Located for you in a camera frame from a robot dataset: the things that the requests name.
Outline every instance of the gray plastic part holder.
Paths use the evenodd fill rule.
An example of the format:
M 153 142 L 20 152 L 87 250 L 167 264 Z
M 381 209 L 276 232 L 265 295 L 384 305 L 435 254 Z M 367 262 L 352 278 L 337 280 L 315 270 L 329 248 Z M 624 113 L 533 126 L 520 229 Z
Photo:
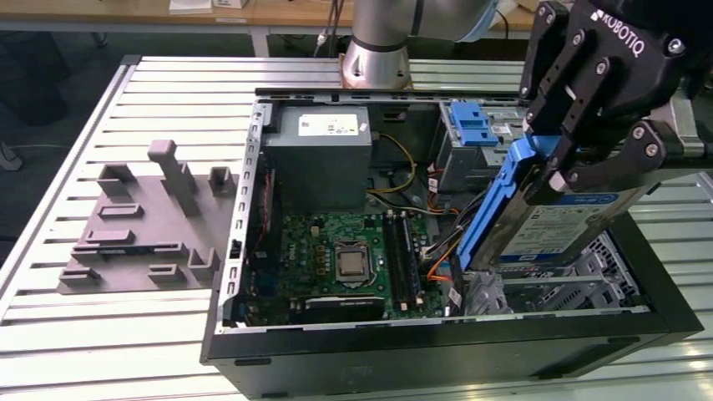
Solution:
M 228 167 L 191 174 L 172 140 L 149 160 L 164 176 L 135 176 L 125 164 L 99 175 L 103 189 L 59 278 L 63 294 L 200 289 L 212 286 L 227 252 L 236 176 Z

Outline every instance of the motherboard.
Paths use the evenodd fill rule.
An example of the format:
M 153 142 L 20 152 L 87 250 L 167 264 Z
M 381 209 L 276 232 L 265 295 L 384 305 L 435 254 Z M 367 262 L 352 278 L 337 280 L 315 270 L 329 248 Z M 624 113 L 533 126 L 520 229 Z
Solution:
M 443 317 L 439 284 L 417 264 L 427 243 L 419 214 L 285 215 L 280 265 L 255 278 L 261 324 L 329 322 L 359 308 L 369 319 L 375 311 L 380 319 Z

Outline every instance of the power supply label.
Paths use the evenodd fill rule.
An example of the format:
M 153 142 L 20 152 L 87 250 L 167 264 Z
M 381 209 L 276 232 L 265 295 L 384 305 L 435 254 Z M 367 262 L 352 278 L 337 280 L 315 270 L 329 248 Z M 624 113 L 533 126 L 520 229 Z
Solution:
M 300 136 L 359 135 L 356 114 L 303 114 L 300 116 Z

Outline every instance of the motherboard chip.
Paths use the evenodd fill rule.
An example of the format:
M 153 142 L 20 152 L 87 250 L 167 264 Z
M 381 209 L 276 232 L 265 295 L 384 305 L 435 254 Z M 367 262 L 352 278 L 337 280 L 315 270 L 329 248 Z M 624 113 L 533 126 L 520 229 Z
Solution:
M 365 241 L 343 241 L 335 243 L 336 280 L 349 283 L 349 287 L 369 280 L 371 256 L 369 243 Z
M 343 252 L 339 255 L 339 271 L 343 276 L 361 276 L 364 274 L 361 252 Z

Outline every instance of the ram slot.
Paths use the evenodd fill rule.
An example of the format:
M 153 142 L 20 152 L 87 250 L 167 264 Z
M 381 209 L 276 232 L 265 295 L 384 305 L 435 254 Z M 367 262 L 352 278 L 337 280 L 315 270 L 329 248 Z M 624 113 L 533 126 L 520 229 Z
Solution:
M 413 307 L 424 304 L 424 290 L 421 289 L 421 280 L 419 278 L 419 261 L 416 251 L 411 243 L 411 224 L 405 212 L 401 215 L 401 227 L 404 233 L 404 274 L 409 281 L 409 301 Z
M 408 310 L 408 293 L 401 269 L 401 252 L 399 246 L 399 230 L 396 216 L 384 213 L 384 245 L 387 250 L 387 266 L 391 280 L 391 296 L 393 307 L 400 311 Z

